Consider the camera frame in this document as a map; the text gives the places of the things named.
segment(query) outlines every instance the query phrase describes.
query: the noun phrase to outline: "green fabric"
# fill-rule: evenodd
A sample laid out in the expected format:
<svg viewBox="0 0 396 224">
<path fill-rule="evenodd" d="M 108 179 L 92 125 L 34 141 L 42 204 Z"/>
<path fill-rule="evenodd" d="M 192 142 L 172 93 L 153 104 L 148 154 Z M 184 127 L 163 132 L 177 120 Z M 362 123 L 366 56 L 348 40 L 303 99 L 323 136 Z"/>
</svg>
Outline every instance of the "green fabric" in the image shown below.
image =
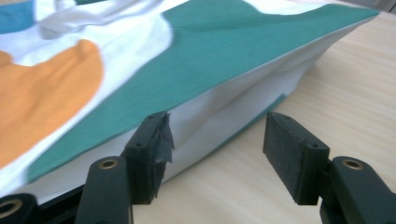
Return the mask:
<svg viewBox="0 0 396 224">
<path fill-rule="evenodd" d="M 191 0 L 166 11 L 163 15 L 174 31 L 171 48 L 142 67 L 46 151 L 30 167 L 28 178 L 34 180 L 131 130 L 148 114 L 172 109 L 301 45 L 376 14 L 374 10 L 327 5 L 300 15 L 266 15 L 239 0 Z"/>
</svg>

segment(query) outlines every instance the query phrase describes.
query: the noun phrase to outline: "wooden table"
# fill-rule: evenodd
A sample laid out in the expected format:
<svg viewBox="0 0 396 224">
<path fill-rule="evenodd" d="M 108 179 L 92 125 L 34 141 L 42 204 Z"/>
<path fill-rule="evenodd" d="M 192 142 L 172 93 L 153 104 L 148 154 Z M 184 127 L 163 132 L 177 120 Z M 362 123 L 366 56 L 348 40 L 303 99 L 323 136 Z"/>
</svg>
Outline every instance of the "wooden table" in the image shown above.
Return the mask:
<svg viewBox="0 0 396 224">
<path fill-rule="evenodd" d="M 396 16 L 383 13 L 334 44 L 275 111 L 331 148 L 330 158 L 369 163 L 396 192 Z M 298 206 L 262 154 L 265 119 L 172 178 L 134 221 L 320 223 L 319 206 Z"/>
</svg>

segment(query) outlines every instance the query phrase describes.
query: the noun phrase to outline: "orange fabric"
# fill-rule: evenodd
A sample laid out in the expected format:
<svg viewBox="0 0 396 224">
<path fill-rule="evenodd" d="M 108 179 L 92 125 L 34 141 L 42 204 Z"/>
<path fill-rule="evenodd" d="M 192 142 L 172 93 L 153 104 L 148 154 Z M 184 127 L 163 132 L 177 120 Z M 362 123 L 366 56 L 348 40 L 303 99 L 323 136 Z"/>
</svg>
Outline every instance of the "orange fabric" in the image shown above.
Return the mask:
<svg viewBox="0 0 396 224">
<path fill-rule="evenodd" d="M 76 115 L 102 78 L 99 49 L 88 40 L 35 66 L 0 51 L 0 168 Z"/>
</svg>

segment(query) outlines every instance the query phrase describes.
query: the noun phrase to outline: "fabric bag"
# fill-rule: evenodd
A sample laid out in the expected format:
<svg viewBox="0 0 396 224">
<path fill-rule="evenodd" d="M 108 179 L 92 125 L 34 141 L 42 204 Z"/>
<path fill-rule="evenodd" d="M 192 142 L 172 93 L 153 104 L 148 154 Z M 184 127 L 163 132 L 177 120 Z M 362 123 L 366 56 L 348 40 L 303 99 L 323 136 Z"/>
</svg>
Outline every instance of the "fabric bag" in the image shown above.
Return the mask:
<svg viewBox="0 0 396 224">
<path fill-rule="evenodd" d="M 120 155 L 139 122 L 162 110 L 176 144 L 170 178 L 281 102 L 331 44 L 377 13 L 253 0 L 93 9 L 118 2 L 56 11 L 37 1 L 46 16 L 0 35 L 0 91 L 14 94 L 0 101 L 9 118 L 2 193 L 32 182 L 18 191 L 44 202 L 83 184 L 92 162 Z M 65 16 L 82 8 L 91 21 Z"/>
</svg>

